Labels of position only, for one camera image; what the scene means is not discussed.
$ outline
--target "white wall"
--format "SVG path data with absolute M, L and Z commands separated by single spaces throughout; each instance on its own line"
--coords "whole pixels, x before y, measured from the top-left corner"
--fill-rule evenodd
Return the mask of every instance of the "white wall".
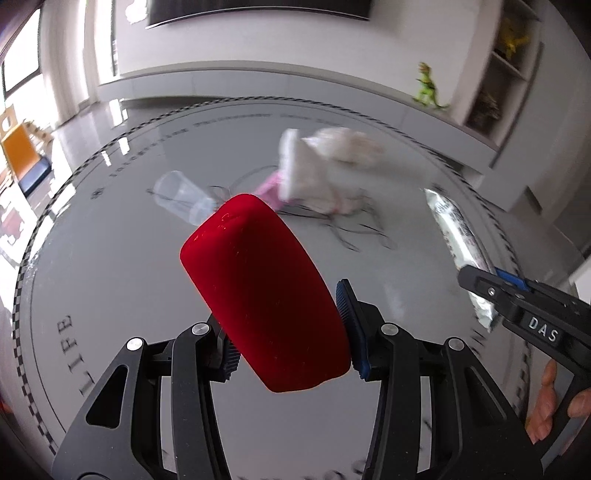
M 79 111 L 89 96 L 83 64 L 80 0 L 46 0 L 41 10 L 40 57 L 46 88 L 56 106 L 56 124 Z
M 566 20 L 545 2 L 540 66 L 495 171 L 528 185 L 553 220 L 589 162 L 591 60 Z
M 372 20 L 295 11 L 225 12 L 145 30 L 131 25 L 116 0 L 116 45 L 122 76 L 183 69 L 243 68 L 334 73 L 417 91 L 417 64 L 427 62 L 447 102 L 474 33 L 481 0 L 374 0 Z
M 591 258 L 571 275 L 570 282 L 577 287 L 579 298 L 591 303 Z

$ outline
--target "window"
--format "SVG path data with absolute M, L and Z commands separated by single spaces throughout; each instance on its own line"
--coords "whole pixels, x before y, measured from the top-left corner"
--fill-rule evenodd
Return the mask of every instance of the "window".
M 4 91 L 39 74 L 39 10 L 32 14 L 4 58 Z
M 39 62 L 41 11 L 35 10 L 8 49 L 2 63 L 4 107 L 14 105 L 19 121 L 32 120 L 46 127 L 52 120 Z

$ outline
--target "human hand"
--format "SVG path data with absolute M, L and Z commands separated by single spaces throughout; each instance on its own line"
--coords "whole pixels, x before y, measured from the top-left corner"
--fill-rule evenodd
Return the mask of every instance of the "human hand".
M 552 415 L 558 408 L 558 399 L 554 391 L 556 372 L 556 360 L 550 360 L 542 375 L 542 388 L 538 393 L 534 411 L 525 423 L 527 435 L 532 443 L 544 440 L 552 430 Z M 583 390 L 572 399 L 568 414 L 572 419 L 591 415 L 591 388 Z

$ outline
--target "finger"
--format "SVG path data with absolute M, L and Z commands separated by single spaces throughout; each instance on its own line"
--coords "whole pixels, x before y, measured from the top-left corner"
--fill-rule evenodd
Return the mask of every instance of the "finger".
M 556 380 L 556 372 L 558 371 L 558 364 L 556 360 L 552 359 L 544 368 L 544 373 L 542 374 L 542 385 L 552 385 Z
M 538 437 L 535 434 L 534 428 L 532 426 L 528 426 L 525 431 L 527 432 L 527 435 L 530 437 L 531 443 L 535 443 L 538 441 Z
M 552 430 L 552 418 L 549 418 L 546 421 L 543 421 L 535 432 L 535 435 L 540 439 L 544 440 L 549 434 L 550 430 Z
M 569 417 L 576 419 L 591 415 L 591 388 L 579 393 L 569 405 Z
M 554 387 L 551 385 L 544 386 L 540 389 L 538 400 L 535 403 L 535 409 L 539 413 L 539 418 L 544 421 L 551 418 L 558 408 L 558 399 Z

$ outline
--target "clear plastic cup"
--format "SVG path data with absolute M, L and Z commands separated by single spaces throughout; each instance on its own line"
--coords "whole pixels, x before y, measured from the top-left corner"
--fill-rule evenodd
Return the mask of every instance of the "clear plastic cup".
M 211 197 L 178 170 L 169 171 L 156 180 L 154 200 L 194 226 L 207 220 L 216 207 Z

